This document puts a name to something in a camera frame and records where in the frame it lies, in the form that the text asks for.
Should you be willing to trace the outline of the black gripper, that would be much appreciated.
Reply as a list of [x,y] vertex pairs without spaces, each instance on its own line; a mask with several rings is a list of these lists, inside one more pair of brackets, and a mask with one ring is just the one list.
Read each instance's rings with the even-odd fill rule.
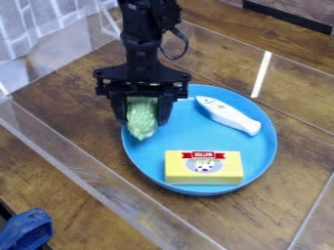
[[115,118],[122,124],[127,123],[127,96],[158,97],[158,125],[164,126],[169,122],[176,100],[189,97],[193,78],[161,63],[161,39],[142,42],[122,33],[122,41],[127,62],[93,72],[95,93],[110,98]]

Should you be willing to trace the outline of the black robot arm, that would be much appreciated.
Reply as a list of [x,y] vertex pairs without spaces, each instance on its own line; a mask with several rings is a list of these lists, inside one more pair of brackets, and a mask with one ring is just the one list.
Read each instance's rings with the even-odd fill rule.
[[121,38],[127,52],[123,64],[98,68],[95,93],[110,102],[121,123],[127,124],[130,98],[157,98],[158,125],[169,121],[174,102],[189,97],[193,76],[164,65],[158,52],[170,60],[178,60],[189,50],[173,57],[162,48],[162,38],[172,31],[190,45],[188,36],[177,28],[182,22],[182,7],[177,0],[118,0],[123,14]]

